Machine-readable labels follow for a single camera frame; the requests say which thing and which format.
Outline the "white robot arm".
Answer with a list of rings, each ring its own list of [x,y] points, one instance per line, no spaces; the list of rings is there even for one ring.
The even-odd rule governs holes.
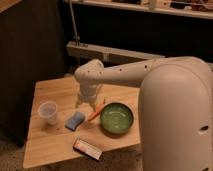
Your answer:
[[[155,58],[105,67],[93,59],[75,71],[79,98],[100,84],[139,89],[143,171],[213,171],[213,71],[196,57]]]

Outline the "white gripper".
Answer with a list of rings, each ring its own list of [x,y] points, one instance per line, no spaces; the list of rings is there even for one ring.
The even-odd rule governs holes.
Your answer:
[[[78,92],[78,98],[76,102],[76,107],[82,104],[82,102],[89,103],[93,111],[96,110],[97,106],[97,94],[101,89],[100,86],[81,86]]]

